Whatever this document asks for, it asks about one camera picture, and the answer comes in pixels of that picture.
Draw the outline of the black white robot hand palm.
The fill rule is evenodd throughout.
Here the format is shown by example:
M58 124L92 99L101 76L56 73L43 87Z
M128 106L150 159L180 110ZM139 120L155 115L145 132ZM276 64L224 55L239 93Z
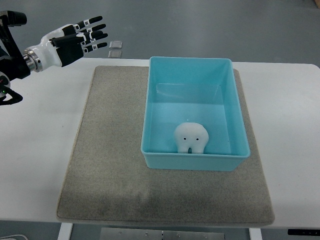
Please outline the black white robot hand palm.
M23 52L29 69L42 72L49 67L65 67L84 56L81 44L56 47L51 40L77 34L78 25L67 24L43 36L38 45L30 46Z

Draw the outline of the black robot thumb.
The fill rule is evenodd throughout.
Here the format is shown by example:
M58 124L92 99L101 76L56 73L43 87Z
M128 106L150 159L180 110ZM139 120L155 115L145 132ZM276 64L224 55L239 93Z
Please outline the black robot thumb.
M77 45L87 40L83 32L65 35L61 37L53 37L49 41L54 47L66 47L70 45Z

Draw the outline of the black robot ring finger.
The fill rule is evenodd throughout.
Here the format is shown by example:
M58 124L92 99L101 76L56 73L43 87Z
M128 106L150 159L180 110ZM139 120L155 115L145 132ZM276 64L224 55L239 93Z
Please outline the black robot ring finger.
M83 38L83 43L92 43L108 37L108 34L104 32L80 32L79 37Z

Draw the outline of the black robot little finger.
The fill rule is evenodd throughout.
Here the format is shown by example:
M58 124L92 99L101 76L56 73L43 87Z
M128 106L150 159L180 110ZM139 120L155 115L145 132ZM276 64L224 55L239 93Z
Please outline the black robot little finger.
M102 42L102 43L98 43L98 44L92 44L92 45L87 45L87 46L83 46L82 47L82 52L83 53L90 53L93 51L96 51L100 48L104 48L107 47L108 43L107 42Z

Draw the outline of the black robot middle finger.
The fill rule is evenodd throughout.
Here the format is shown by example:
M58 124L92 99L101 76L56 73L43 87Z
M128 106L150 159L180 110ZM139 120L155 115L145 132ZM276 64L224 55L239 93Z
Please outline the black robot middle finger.
M90 35L93 32L100 31L106 27L106 24L99 24L95 26L90 26L89 24L78 24L77 35Z

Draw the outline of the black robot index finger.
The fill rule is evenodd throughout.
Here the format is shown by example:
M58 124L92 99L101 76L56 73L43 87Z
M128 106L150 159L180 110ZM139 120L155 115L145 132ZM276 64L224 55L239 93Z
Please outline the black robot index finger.
M80 21L76 24L73 25L75 30L82 30L85 27L88 27L89 25L93 24L93 23L97 23L99 21L101 21L103 19L102 16L96 16L96 17L92 17L89 19L85 19L83 21Z

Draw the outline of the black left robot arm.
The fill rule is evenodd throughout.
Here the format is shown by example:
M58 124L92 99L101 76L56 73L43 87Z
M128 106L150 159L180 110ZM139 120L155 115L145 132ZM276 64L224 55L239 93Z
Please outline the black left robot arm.
M102 16L67 24L42 37L38 45L21 52L10 32L11 27L27 23L22 12L0 13L0 104L13 105L23 97L11 89L11 81L24 79L32 71L42 72L52 66L65 67L81 59L85 54L106 47L106 42L96 43L108 36L103 32L105 24L99 24Z

